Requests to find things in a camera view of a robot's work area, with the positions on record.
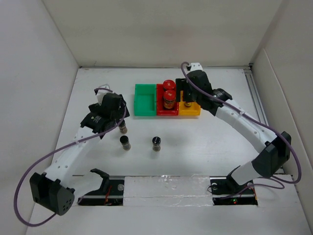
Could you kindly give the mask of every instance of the red jar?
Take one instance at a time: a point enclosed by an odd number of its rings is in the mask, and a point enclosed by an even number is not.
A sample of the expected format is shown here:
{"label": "red jar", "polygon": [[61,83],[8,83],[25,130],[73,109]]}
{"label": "red jar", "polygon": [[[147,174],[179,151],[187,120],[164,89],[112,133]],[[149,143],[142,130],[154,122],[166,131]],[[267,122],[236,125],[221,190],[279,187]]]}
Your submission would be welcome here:
{"label": "red jar", "polygon": [[163,95],[164,99],[164,108],[165,109],[173,109],[175,105],[175,100],[176,100],[176,92],[173,90],[167,90],[164,92]]}

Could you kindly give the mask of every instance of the wire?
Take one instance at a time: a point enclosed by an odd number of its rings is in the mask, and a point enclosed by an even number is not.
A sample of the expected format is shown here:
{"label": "wire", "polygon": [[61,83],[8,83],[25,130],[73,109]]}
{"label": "wire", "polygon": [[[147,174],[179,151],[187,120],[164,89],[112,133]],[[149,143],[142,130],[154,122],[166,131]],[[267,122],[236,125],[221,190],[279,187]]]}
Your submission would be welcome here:
{"label": "wire", "polygon": [[272,127],[270,127],[270,126],[267,126],[267,125],[265,125],[265,124],[263,124],[263,123],[261,123],[261,122],[255,120],[255,119],[249,117],[249,116],[248,116],[247,114],[245,114],[245,113],[242,113],[241,110],[238,109],[238,108],[236,108],[235,106],[233,106],[233,105],[231,105],[231,104],[229,104],[229,103],[227,103],[227,102],[225,102],[225,101],[223,101],[223,100],[220,100],[220,99],[218,99],[218,98],[216,98],[216,97],[214,97],[214,96],[212,96],[212,95],[206,93],[205,91],[203,91],[203,90],[200,89],[199,87],[197,87],[197,86],[190,80],[190,78],[187,76],[187,74],[186,74],[186,72],[185,72],[185,70],[184,70],[184,67],[183,67],[184,65],[188,65],[188,66],[189,66],[190,64],[189,64],[188,62],[182,62],[182,64],[180,65],[180,69],[181,69],[183,75],[185,76],[185,78],[187,79],[188,83],[189,83],[191,86],[193,86],[198,92],[202,93],[203,95],[206,95],[207,97],[209,97],[210,99],[212,99],[212,100],[214,100],[214,101],[216,101],[216,102],[222,103],[223,105],[230,107],[231,109],[233,109],[233,110],[236,111],[237,113],[242,114],[242,116],[244,116],[246,119],[248,119],[248,120],[250,120],[250,121],[252,121],[252,122],[254,122],[254,123],[256,123],[256,124],[258,124],[258,125],[260,125],[260,126],[263,126],[264,128],[267,128],[267,129],[271,130],[272,132],[274,132],[274,133],[286,144],[286,146],[288,147],[288,149],[291,151],[291,153],[292,153],[292,155],[293,155],[293,157],[294,157],[294,160],[295,160],[295,162],[296,162],[296,164],[297,164],[297,168],[298,168],[298,178],[297,178],[295,181],[283,180],[283,179],[278,178],[278,177],[276,177],[276,176],[272,176],[272,178],[274,178],[274,179],[276,179],[276,180],[279,180],[279,181],[281,181],[281,182],[287,183],[287,184],[297,184],[297,183],[299,183],[299,181],[301,180],[301,177],[302,177],[302,170],[301,170],[300,161],[299,161],[299,159],[298,159],[298,156],[297,156],[295,150],[293,149],[293,147],[291,146],[291,144],[282,136],[282,134],[280,134],[280,133],[279,133],[278,131],[276,131],[274,128],[272,128]]}
{"label": "wire", "polygon": [[253,188],[252,190],[253,190],[253,192],[254,192],[254,198],[255,198],[255,200],[257,201],[257,200],[258,200],[258,197],[256,196],[255,188]]}
{"label": "wire", "polygon": [[110,192],[111,192],[111,188],[112,188],[112,185],[109,187],[109,191],[108,191],[108,193],[106,194],[106,199],[104,200],[104,205],[108,202],[108,196],[109,196],[109,194],[110,194]]}
{"label": "wire", "polygon": [[[109,92],[112,92],[111,90],[106,89],[106,88],[100,88],[99,90],[107,90],[107,91],[109,91]],[[23,183],[23,181],[25,180],[26,176],[30,173],[30,171],[31,171],[38,163],[42,162],[43,160],[47,159],[48,157],[54,155],[54,154],[57,153],[57,152],[60,152],[60,151],[62,151],[62,150],[64,150],[64,149],[66,149],[66,148],[72,147],[72,146],[76,145],[77,143],[81,143],[81,142],[84,142],[84,141],[88,141],[88,140],[93,139],[93,138],[96,138],[96,137],[98,137],[98,136],[103,136],[103,135],[105,135],[106,133],[110,132],[111,130],[115,129],[117,126],[119,126],[119,125],[122,123],[123,119],[124,119],[125,116],[126,116],[126,112],[127,112],[127,109],[126,109],[126,106],[125,106],[125,108],[124,108],[124,115],[123,115],[122,119],[121,119],[114,127],[110,128],[109,130],[104,131],[104,132],[99,133],[99,134],[95,134],[95,135],[93,135],[93,136],[89,136],[89,137],[80,139],[80,140],[78,140],[77,142],[72,142],[72,143],[69,143],[69,144],[67,144],[67,145],[65,145],[65,146],[63,146],[63,147],[61,147],[61,148],[58,148],[58,149],[52,151],[51,153],[48,153],[48,154],[45,155],[44,157],[38,159],[36,162],[34,162],[34,163],[26,170],[26,172],[23,174],[23,176],[21,177],[21,179],[20,179],[20,181],[19,181],[19,183],[18,183],[18,185],[17,185],[17,187],[16,187],[16,190],[15,190],[15,193],[14,193],[14,200],[13,200],[14,213],[15,213],[16,217],[18,218],[18,220],[19,220],[20,222],[22,222],[24,225],[27,225],[27,226],[29,226],[29,227],[38,227],[38,226],[43,225],[43,224],[45,224],[46,222],[48,222],[50,219],[52,219],[52,218],[56,215],[56,214],[53,214],[53,215],[50,216],[48,219],[46,219],[46,220],[44,220],[44,221],[42,221],[42,222],[40,222],[40,223],[38,223],[38,224],[29,223],[29,222],[27,222],[26,220],[24,220],[24,219],[22,218],[22,216],[21,216],[21,214],[20,214],[20,212],[19,212],[19,209],[18,209],[18,196],[19,196],[19,192],[20,192],[22,183]]]}
{"label": "wire", "polygon": [[228,196],[226,196],[226,197],[221,197],[220,199],[227,199],[227,198],[231,198],[231,197],[237,196],[237,195],[243,193],[244,191],[246,191],[247,189],[253,188],[253,187],[255,187],[255,186],[263,186],[263,187],[275,188],[275,189],[284,189],[284,188],[285,188],[285,186],[284,186],[280,181],[278,181],[278,180],[275,180],[275,179],[272,179],[272,178],[264,178],[264,177],[260,177],[259,179],[268,179],[268,180],[275,181],[275,182],[279,183],[279,184],[281,185],[281,187],[272,186],[272,185],[265,185],[265,184],[252,184],[252,183],[249,184],[249,183],[248,183],[248,185],[245,186],[245,187],[244,187],[242,190],[240,190],[239,192],[234,193],[234,194],[232,194],[232,195],[228,195]]}
{"label": "wire", "polygon": [[211,194],[213,194],[210,190],[209,190],[209,188],[211,188],[212,186],[210,185],[209,187],[207,187],[207,191],[209,192],[209,193],[211,193]]}

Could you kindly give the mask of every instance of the small bottle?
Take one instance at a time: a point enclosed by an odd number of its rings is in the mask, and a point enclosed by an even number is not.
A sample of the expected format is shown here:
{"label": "small bottle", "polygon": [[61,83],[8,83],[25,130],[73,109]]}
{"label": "small bottle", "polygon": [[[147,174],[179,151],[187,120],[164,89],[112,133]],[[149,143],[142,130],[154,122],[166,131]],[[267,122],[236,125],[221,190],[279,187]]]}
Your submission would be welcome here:
{"label": "small bottle", "polygon": [[122,120],[121,124],[118,126],[119,131],[122,134],[126,134],[127,133],[127,128],[126,128],[126,124],[125,124],[125,120]]}
{"label": "small bottle", "polygon": [[121,138],[119,138],[119,141],[121,142],[124,150],[130,150],[131,144],[129,143],[127,136],[121,136]]}
{"label": "small bottle", "polygon": [[156,137],[153,137],[152,139],[152,149],[155,151],[155,152],[158,152],[160,151],[161,149],[161,138],[156,136]]}
{"label": "small bottle", "polygon": [[175,90],[176,88],[176,84],[173,80],[165,80],[163,82],[163,89],[164,91],[167,91],[167,90]]}
{"label": "small bottle", "polygon": [[173,90],[167,90],[163,94],[164,99],[164,108],[165,109],[173,109],[175,106],[176,100],[176,92]]}

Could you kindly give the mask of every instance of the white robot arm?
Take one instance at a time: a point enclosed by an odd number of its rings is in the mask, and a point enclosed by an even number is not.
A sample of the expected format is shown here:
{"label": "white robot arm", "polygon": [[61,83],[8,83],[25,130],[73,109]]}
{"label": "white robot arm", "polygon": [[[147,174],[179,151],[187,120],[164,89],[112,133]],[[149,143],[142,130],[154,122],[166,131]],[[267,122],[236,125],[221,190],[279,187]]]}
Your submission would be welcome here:
{"label": "white robot arm", "polygon": [[[222,182],[224,189],[221,191],[233,194],[253,179],[271,177],[290,158],[290,150],[286,144],[271,130],[263,128],[244,117],[243,114],[249,117],[250,115],[233,100],[229,93],[220,88],[212,89],[207,75],[199,63],[191,63],[187,68],[190,71],[186,75],[188,79],[176,79],[177,94],[183,91],[183,101],[197,102],[202,109],[209,111],[212,115],[228,123],[245,137],[259,153],[254,160],[231,171],[225,182]],[[213,96],[224,101],[225,104],[234,106],[240,112],[237,113],[227,105],[223,105],[204,95],[188,81],[191,81],[211,97]],[[177,95],[176,100],[180,101],[180,95]],[[283,132],[282,136],[291,143],[291,137],[288,133]]]}
{"label": "white robot arm", "polygon": [[92,169],[79,181],[72,180],[75,169],[86,154],[106,132],[129,116],[122,95],[102,90],[96,90],[96,94],[99,102],[89,106],[90,113],[81,122],[74,144],[66,148],[43,174],[34,173],[30,178],[34,201],[58,215],[65,214],[76,203],[75,197],[97,189],[105,192],[108,188],[109,175],[99,169]]}

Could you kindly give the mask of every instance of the white backdrop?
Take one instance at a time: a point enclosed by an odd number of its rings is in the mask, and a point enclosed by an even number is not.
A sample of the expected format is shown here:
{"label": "white backdrop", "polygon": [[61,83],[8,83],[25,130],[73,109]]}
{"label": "white backdrop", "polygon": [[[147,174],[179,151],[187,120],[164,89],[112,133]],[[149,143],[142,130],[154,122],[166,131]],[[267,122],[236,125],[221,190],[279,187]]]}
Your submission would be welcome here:
{"label": "white backdrop", "polygon": [[[313,1],[287,0],[252,67],[270,125],[292,136],[302,166],[299,197],[313,231]],[[297,176],[293,159],[287,173]]]}
{"label": "white backdrop", "polygon": [[282,0],[43,0],[81,66],[247,65]]}
{"label": "white backdrop", "polygon": [[[23,235],[14,191],[55,148],[78,66],[40,0],[0,0],[0,32],[0,234]],[[34,205],[28,179],[19,196],[26,220]]]}

